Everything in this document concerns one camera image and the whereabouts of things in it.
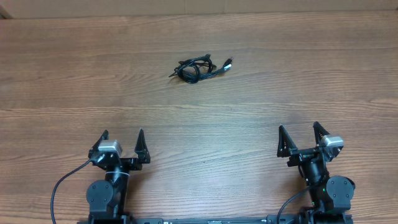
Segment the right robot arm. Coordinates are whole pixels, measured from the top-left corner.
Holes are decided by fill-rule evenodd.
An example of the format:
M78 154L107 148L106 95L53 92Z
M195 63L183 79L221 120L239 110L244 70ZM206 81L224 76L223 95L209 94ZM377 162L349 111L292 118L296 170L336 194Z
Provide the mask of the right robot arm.
M344 176L330 176L326 167L344 147L339 135L330 134L319 122L314 122L315 147L299 149L283 125L279 126L277 157L287 157L289 167L297 167L306 188L289 198L279 209L276 223L353 223L351 199L355 183ZM296 215L283 215L286 206L308 193L312 205L302 207Z

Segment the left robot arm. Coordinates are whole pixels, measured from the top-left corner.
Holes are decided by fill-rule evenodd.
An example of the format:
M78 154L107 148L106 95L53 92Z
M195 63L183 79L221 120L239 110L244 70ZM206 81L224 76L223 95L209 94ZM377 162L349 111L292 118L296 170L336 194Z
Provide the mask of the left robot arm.
M136 157L122 157L122 147L117 140L110 140L108 131L89 150L88 157L94 166L105 171L103 180L94 181L86 191L90 211L88 223L135 223L126 212L125 204L131 171L139 171L150 163L150 154L144 131L140 130L134 152Z

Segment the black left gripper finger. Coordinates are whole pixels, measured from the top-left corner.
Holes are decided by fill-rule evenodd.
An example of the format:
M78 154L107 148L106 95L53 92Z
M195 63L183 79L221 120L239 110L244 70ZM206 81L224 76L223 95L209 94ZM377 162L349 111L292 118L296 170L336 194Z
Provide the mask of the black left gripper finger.
M94 143L93 147L91 148L92 151L98 151L98 147L100 145L100 143L104 140L108 140L109 139L109 132L108 130L104 130L102 135L100 136L100 138Z
M146 145L143 129L140 129L139 131L134 152L137 154L138 161L141 164L150 164L150 154Z

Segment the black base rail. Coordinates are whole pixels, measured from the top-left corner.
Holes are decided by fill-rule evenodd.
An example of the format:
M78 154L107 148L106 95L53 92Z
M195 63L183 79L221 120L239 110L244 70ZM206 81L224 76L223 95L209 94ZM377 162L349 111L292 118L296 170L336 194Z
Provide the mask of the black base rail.
M314 220L314 222L308 223L320 223L320 224L343 224L349 223L353 224L354 221L351 215L347 215L345 221L343 218L332 218L326 217L321 218L320 216L315 217L319 218L318 220ZM132 221L128 220L125 222L124 220L116 221L116 220L106 220L106 221L80 221L77 222L79 224L89 224L89 223L137 223L137 224L276 224L277 215L268 215L263 218L218 218L218 219L205 219L205 218L192 218L192 219L171 219L164 220L161 218L133 218ZM281 215L279 217L279 223L281 224L299 224L299 223L307 223L303 220L300 220L298 215L288 214Z

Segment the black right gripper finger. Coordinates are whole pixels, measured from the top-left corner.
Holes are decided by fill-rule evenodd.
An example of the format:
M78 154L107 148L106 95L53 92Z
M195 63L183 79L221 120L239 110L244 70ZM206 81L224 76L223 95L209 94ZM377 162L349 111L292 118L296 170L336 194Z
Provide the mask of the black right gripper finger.
M293 151L297 151L298 147L289 136L283 125L279 126L279 143L277 149L277 157L290 157Z
M323 136L330 134L318 121L313 123L313 130L315 134L315 142L317 145L319 145L320 140Z

